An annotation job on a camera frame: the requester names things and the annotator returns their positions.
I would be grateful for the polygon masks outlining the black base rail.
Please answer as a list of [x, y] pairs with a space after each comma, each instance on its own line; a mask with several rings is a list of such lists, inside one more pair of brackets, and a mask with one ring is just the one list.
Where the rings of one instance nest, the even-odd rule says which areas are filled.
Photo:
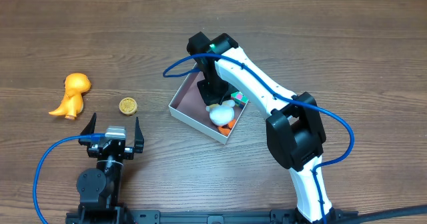
[[[226, 211], [226, 212], [161, 212], [157, 210], [130, 211], [133, 217], [132, 223], [308, 223], [296, 209], [273, 209], [271, 211]], [[326, 215], [327, 223], [353, 219], [358, 216], [357, 211], [342, 211], [331, 209]], [[65, 223], [131, 223], [127, 221], [115, 221], [114, 215], [107, 214], [78, 214], [68, 213]]]

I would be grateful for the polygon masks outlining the multicoloured puzzle cube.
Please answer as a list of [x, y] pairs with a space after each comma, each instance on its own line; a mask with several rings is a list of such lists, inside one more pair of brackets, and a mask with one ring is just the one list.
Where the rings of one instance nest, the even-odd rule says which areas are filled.
[[244, 108], [249, 99], [240, 91], [231, 94], [231, 99], [235, 102], [236, 107]]

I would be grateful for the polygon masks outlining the white box pink interior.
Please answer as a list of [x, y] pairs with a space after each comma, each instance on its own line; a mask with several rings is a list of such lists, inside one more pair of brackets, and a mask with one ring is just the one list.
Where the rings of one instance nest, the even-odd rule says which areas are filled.
[[[227, 137], [219, 133], [218, 128], [209, 118], [209, 113], [205, 109], [207, 105], [203, 102], [197, 88], [197, 82], [201, 80], [204, 80], [202, 73], [189, 74], [171, 100], [169, 111], [172, 117], [175, 117], [216, 141], [225, 144], [236, 125], [234, 125], [231, 133]], [[245, 108], [246, 106], [242, 109], [235, 105], [234, 111], [237, 121]]]

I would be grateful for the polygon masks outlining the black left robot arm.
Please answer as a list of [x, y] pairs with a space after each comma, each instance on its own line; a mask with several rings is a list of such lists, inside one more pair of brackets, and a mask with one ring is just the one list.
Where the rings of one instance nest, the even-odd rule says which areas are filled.
[[77, 178], [80, 195], [76, 213], [66, 214], [66, 224], [135, 224], [135, 217], [126, 204], [119, 202], [123, 162], [142, 153], [144, 137], [135, 120], [134, 144], [126, 145], [125, 127], [109, 126], [105, 133], [95, 133], [97, 115], [81, 132], [80, 145], [86, 146], [90, 158], [97, 159], [96, 167], [86, 169]]

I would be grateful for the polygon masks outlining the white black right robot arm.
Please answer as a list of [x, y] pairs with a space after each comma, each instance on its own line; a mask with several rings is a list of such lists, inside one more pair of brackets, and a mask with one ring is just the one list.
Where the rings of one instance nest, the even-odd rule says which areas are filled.
[[306, 223], [326, 222], [332, 204], [326, 195], [321, 169], [326, 134], [307, 92], [296, 95], [280, 86], [245, 54], [228, 34], [209, 39], [202, 32], [189, 38], [187, 52], [204, 79], [197, 87], [207, 105], [223, 104], [240, 91], [266, 121], [267, 145], [273, 158], [290, 172], [297, 209]]

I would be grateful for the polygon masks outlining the yellow round disc toy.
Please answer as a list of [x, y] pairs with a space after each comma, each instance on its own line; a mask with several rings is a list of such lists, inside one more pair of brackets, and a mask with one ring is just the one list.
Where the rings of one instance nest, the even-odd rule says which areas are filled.
[[124, 115], [133, 115], [137, 112], [137, 102], [131, 97], [123, 98], [119, 102], [119, 110]]

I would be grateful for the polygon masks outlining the white plush duck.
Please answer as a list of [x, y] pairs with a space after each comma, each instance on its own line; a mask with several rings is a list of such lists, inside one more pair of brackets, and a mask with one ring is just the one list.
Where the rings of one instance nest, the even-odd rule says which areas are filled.
[[237, 122], [235, 118], [235, 101], [230, 99], [222, 104], [208, 105], [205, 109], [209, 113], [211, 122], [218, 128], [219, 133], [228, 136]]

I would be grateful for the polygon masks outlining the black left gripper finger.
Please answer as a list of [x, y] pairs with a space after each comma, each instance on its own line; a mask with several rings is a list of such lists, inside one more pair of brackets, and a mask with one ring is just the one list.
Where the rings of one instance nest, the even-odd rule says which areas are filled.
[[145, 143], [145, 140], [144, 140], [141, 128], [139, 126], [139, 118], [136, 117], [135, 131], [134, 131], [134, 151], [136, 153], [143, 153], [144, 143]]
[[95, 125], [96, 125], [97, 113], [94, 113], [89, 121], [89, 123], [85, 126], [81, 135], [91, 135], [94, 134]]

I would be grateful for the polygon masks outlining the orange toy dinosaur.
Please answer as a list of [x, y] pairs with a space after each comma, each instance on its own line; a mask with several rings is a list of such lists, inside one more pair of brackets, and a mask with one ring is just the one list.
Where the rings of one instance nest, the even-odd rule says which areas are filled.
[[65, 78], [64, 88], [65, 93], [61, 104], [49, 114], [74, 120], [83, 111], [83, 94], [90, 90], [91, 82], [85, 74], [72, 73]]

